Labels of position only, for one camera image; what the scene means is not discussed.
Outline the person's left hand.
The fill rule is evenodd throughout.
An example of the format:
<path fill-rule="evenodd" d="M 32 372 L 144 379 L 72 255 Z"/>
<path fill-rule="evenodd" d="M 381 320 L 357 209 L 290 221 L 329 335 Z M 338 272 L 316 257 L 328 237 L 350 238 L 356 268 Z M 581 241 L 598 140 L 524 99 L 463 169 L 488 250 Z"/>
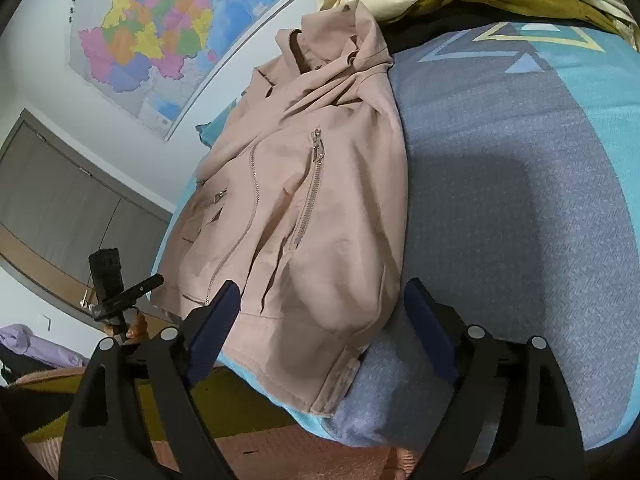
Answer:
<path fill-rule="evenodd" d="M 117 335 L 111 325 L 104 325 L 103 331 L 107 336 L 119 340 L 122 344 L 142 344 L 149 339 L 148 322 L 142 312 L 138 312 L 134 316 L 124 334 Z"/>

